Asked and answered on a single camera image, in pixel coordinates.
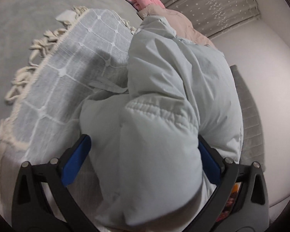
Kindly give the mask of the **person's right hand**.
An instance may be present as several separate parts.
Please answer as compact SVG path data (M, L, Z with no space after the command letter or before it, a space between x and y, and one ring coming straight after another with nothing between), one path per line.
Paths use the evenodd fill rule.
M233 186L233 189L231 190L231 194L226 202L226 205L225 205L223 211L221 212L221 214L219 215L219 217L217 218L216 222L220 222L220 221L226 219L230 215L230 213L233 209L233 206L235 204L235 201L237 199L240 186L241 186L241 182L235 183L235 185Z

